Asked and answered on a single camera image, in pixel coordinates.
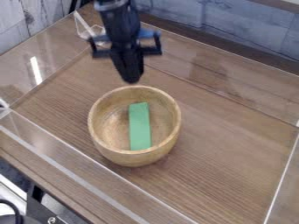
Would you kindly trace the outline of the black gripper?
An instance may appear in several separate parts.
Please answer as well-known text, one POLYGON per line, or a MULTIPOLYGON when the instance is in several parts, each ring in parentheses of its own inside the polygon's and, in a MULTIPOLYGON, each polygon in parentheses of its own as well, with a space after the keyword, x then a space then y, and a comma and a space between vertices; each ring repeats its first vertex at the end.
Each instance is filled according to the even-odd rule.
POLYGON ((160 32, 142 28, 138 34, 130 38, 118 35, 116 38, 111 38, 107 34, 91 37, 88 43, 92 50, 92 56, 95 58, 106 58, 111 56, 114 65, 120 74, 123 81, 128 84, 139 82, 144 73, 144 56, 162 55, 163 48, 160 42, 160 32), (154 39, 155 45, 140 45, 142 39, 154 39), (116 49, 99 50, 96 47, 98 43, 110 43, 116 49))

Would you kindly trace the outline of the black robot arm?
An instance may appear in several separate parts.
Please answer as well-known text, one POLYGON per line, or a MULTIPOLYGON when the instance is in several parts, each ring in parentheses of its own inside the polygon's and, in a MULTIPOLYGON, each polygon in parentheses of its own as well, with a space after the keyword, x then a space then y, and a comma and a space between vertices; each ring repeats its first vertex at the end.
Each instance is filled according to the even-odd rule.
POLYGON ((111 58, 123 81, 139 82, 144 56, 162 55, 160 32, 142 27, 135 0, 95 0, 106 33, 88 38, 94 58, 111 58))

